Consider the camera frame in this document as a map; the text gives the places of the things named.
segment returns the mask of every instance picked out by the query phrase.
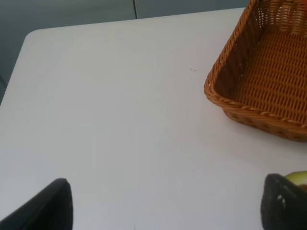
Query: white table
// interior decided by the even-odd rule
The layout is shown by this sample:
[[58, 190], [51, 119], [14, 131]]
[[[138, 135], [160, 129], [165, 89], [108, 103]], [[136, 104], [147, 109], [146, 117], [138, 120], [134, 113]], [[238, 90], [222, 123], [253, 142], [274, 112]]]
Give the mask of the white table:
[[260, 230], [307, 145], [228, 119], [207, 73], [242, 9], [38, 30], [0, 107], [0, 219], [58, 177], [75, 230]]

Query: brown wicker basket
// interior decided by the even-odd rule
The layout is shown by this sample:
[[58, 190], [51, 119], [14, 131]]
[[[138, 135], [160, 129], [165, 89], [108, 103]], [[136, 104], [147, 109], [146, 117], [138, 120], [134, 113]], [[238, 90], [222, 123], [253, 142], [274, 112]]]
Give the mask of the brown wicker basket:
[[307, 140], [307, 17], [302, 0], [250, 0], [205, 86], [232, 120]]

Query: basket rim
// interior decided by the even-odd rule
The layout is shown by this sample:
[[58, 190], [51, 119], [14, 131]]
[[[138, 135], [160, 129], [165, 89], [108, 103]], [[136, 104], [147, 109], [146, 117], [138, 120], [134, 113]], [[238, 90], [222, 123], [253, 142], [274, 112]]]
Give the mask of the basket rim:
[[244, 9], [238, 21], [238, 24], [236, 25], [233, 33], [231, 34], [222, 52], [220, 53], [217, 61], [214, 63], [211, 71], [207, 76], [204, 85], [204, 93], [212, 103], [223, 108], [224, 110], [248, 116], [250, 118], [254, 118], [263, 122], [269, 122], [274, 126], [280, 128], [286, 128], [289, 131], [306, 135], [307, 124], [294, 121], [293, 119], [287, 117], [278, 116], [271, 112], [263, 111], [255, 107], [247, 106], [245, 104], [236, 102], [229, 98], [225, 98], [220, 94], [218, 94], [214, 89], [214, 83], [217, 79], [217, 76], [219, 75], [222, 67], [227, 61], [230, 55], [230, 51], [233, 49], [237, 38], [241, 35], [243, 29], [247, 25], [248, 18], [252, 12], [252, 9], [254, 8], [254, 6], [257, 4], [258, 1], [259, 0], [250, 0], [247, 7]]

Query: green fruit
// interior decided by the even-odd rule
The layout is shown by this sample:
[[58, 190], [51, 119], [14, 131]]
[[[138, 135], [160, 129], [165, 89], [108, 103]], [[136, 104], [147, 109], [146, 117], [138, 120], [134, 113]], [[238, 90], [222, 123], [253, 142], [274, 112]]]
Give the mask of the green fruit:
[[293, 172], [286, 175], [285, 178], [297, 186], [307, 184], [307, 171]]

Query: gray wall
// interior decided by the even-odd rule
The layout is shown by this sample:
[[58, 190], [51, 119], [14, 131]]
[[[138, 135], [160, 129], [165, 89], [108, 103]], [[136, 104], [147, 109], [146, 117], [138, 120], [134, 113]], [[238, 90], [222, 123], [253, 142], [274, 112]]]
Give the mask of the gray wall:
[[135, 0], [138, 18], [245, 7], [249, 0]]
[[9, 82], [31, 31], [134, 18], [133, 0], [0, 0], [0, 75]]

